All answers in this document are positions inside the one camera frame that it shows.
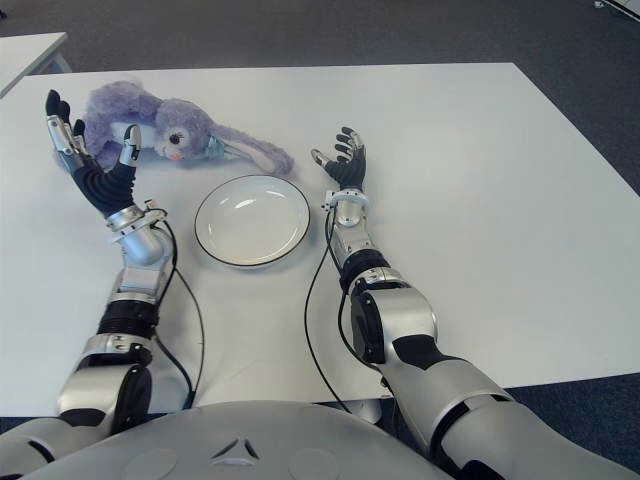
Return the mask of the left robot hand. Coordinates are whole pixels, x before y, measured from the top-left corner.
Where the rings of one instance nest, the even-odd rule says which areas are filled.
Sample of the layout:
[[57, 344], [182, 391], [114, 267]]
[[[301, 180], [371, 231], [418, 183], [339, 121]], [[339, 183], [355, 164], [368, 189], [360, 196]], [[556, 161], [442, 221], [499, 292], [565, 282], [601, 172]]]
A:
[[48, 92], [45, 113], [56, 158], [89, 203], [105, 219], [134, 207], [133, 188], [141, 150], [139, 126], [132, 124], [127, 127], [116, 164], [105, 170], [89, 152], [85, 122], [77, 119], [71, 124], [70, 105], [56, 90]]

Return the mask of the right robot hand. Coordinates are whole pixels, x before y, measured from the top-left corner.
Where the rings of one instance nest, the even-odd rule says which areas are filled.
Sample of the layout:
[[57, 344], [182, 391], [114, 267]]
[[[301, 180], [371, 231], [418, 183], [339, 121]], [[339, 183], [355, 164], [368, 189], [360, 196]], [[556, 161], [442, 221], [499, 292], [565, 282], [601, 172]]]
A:
[[311, 150], [311, 157], [341, 190], [356, 189], [363, 192], [367, 161], [366, 146], [361, 136], [354, 129], [343, 126], [336, 135], [334, 150], [334, 158], [318, 149]]

